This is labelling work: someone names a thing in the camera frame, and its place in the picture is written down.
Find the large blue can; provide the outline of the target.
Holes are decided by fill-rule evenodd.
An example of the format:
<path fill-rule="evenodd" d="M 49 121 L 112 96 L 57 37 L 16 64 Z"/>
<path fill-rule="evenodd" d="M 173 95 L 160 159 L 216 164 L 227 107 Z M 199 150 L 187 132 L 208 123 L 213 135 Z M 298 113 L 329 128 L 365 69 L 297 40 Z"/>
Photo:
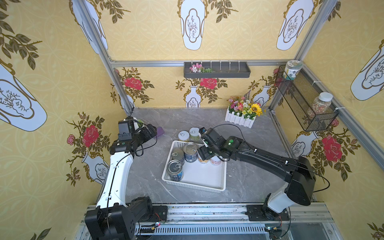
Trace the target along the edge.
<path fill-rule="evenodd" d="M 172 160 L 167 165 L 167 173 L 171 181 L 179 182 L 183 178 L 183 164 L 178 160 Z"/>
<path fill-rule="evenodd" d="M 198 159 L 198 148 L 198 145 L 192 142 L 184 145 L 183 151 L 186 162 L 193 163 Z"/>

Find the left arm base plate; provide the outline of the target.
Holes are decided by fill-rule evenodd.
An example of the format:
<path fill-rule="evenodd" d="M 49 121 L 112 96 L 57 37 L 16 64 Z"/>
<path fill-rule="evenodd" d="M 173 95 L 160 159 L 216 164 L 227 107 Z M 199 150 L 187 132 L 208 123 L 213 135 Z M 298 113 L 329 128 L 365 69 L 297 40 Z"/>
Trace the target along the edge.
<path fill-rule="evenodd" d="M 153 212 L 151 215 L 151 218 L 149 219 L 150 222 L 166 222 L 168 216 L 168 207 L 165 205 L 158 205 L 153 206 Z"/>

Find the small pink can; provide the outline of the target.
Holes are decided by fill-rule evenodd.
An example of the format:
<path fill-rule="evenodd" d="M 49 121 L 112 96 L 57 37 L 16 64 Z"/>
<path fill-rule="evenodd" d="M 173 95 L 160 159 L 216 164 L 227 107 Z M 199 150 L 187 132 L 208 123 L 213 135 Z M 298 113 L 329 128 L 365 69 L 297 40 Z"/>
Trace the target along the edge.
<path fill-rule="evenodd" d="M 222 161 L 219 159 L 219 157 L 214 156 L 214 157 L 212 157 L 212 158 L 210 159 L 210 163 L 211 163 L 212 165 L 214 165 L 214 166 L 219 166 L 219 165 L 222 163 Z"/>

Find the small orange can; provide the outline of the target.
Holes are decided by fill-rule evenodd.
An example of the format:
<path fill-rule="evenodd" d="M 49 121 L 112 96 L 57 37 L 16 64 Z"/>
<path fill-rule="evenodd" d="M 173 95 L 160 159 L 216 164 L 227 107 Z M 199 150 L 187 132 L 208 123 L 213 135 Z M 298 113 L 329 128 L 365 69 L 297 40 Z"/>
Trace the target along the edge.
<path fill-rule="evenodd" d="M 210 160 L 203 160 L 201 158 L 198 158 L 198 161 L 201 163 L 201 164 L 207 164 Z"/>

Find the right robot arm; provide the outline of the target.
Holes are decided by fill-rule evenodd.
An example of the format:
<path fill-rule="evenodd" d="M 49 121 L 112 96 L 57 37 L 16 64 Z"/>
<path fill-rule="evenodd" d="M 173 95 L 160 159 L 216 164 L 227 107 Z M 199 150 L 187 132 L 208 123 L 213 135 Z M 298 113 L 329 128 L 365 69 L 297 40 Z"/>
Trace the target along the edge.
<path fill-rule="evenodd" d="M 204 146 L 198 149 L 198 153 L 203 160 L 217 157 L 222 162 L 230 160 L 245 162 L 285 181 L 278 191 L 267 195 L 262 206 L 262 213 L 265 216 L 275 217 L 294 204 L 301 206 L 311 204 L 316 177 L 308 159 L 300 157 L 296 160 L 272 154 L 234 136 L 226 139 L 213 128 L 201 128 L 199 134 Z"/>

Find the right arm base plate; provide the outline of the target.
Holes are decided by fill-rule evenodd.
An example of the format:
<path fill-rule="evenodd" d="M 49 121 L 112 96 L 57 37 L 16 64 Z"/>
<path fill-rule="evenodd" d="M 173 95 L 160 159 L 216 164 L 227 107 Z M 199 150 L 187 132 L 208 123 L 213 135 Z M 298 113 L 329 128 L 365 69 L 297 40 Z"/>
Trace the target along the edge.
<path fill-rule="evenodd" d="M 278 214 L 272 210 L 265 210 L 262 205 L 247 205 L 245 215 L 251 222 L 289 221 L 291 219 L 288 210 L 283 210 Z"/>

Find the small green can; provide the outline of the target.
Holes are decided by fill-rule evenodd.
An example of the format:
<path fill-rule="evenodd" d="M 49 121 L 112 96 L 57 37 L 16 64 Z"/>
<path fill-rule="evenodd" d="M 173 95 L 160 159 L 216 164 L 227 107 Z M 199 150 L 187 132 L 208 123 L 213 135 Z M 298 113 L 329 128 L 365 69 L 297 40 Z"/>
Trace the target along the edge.
<path fill-rule="evenodd" d="M 190 134 L 190 141 L 191 142 L 198 142 L 200 140 L 200 133 L 199 133 L 199 128 L 193 127 L 189 130 Z"/>

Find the small yellow can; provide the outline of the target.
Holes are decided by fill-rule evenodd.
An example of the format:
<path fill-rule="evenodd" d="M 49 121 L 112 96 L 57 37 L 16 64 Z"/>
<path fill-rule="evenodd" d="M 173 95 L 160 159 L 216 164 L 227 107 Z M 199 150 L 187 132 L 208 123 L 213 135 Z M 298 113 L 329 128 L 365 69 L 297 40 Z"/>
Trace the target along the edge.
<path fill-rule="evenodd" d="M 178 134 L 178 139 L 179 139 L 179 141 L 189 142 L 190 133 L 188 131 L 180 131 Z"/>

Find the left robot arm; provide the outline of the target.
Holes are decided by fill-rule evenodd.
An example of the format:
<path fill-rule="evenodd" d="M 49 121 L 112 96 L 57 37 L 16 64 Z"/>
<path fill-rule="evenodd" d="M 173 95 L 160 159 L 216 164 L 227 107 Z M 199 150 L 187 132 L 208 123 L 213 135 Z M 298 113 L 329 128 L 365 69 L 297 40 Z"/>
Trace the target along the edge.
<path fill-rule="evenodd" d="M 154 213 L 149 197 L 127 203 L 126 190 L 134 158 L 144 151 L 144 143 L 157 136 L 157 129 L 133 117 L 120 121 L 118 127 L 118 139 L 110 147 L 110 168 L 102 194 L 96 208 L 85 216 L 93 240 L 132 240 L 137 222 L 150 219 Z"/>

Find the dark red label can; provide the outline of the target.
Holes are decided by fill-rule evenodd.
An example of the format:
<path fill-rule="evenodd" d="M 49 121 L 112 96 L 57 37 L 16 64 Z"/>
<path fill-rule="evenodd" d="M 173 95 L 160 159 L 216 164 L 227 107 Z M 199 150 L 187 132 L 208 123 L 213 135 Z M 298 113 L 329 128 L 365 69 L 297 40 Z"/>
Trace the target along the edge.
<path fill-rule="evenodd" d="M 185 153 L 182 148 L 174 148 L 171 153 L 171 160 L 177 160 L 182 165 L 185 164 Z"/>

